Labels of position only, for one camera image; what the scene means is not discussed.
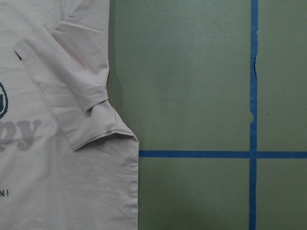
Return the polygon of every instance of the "green wall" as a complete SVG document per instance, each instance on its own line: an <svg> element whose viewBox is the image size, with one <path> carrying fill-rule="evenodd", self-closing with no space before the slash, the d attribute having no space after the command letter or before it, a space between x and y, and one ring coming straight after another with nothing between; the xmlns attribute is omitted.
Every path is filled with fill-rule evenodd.
<svg viewBox="0 0 307 230"><path fill-rule="evenodd" d="M111 0L108 94L140 150L249 151L250 11ZM306 12L259 0L260 151L307 151ZM258 160L258 230L306 229L305 163ZM139 230L247 230L248 196L249 159L140 158Z"/></svg>

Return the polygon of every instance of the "folded sleeve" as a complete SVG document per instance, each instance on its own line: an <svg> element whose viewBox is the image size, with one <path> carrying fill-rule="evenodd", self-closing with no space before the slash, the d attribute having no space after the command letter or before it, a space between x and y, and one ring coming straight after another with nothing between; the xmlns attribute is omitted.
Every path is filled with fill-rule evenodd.
<svg viewBox="0 0 307 230"><path fill-rule="evenodd" d="M109 0L71 0L54 29L14 47L72 148L111 133L133 136L108 103Z"/></svg>

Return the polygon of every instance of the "printed graphic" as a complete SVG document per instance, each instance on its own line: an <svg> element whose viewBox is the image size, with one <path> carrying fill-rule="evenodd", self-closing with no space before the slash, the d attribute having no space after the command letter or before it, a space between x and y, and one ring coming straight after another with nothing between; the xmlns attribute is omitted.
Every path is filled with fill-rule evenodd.
<svg viewBox="0 0 307 230"><path fill-rule="evenodd" d="M2 83L0 82L0 118L2 118L8 111L8 104L8 96Z"/></svg>
<svg viewBox="0 0 307 230"><path fill-rule="evenodd" d="M12 121L0 122L0 153L5 151L4 145L12 143L17 143L18 150L28 151L33 145L35 133L41 124L40 120L35 120L32 124L30 121L19 121L17 124ZM23 141L17 142L15 139L18 132Z"/></svg>
<svg viewBox="0 0 307 230"><path fill-rule="evenodd" d="M9 190L8 189L0 189L0 197L2 196L9 196Z"/></svg>

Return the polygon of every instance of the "dark green logo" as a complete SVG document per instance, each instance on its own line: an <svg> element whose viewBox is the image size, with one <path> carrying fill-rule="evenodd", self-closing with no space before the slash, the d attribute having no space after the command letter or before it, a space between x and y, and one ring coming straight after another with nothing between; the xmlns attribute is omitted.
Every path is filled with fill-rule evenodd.
<svg viewBox="0 0 307 230"><path fill-rule="evenodd" d="M2 118L8 111L8 95L0 82L0 118Z"/></svg>

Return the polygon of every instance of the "t-shirt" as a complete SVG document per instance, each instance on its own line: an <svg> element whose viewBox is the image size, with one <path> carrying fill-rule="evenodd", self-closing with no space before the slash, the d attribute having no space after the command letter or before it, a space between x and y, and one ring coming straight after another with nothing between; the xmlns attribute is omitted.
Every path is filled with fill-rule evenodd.
<svg viewBox="0 0 307 230"><path fill-rule="evenodd" d="M0 230L137 229L108 21L109 0L0 0Z"/></svg>

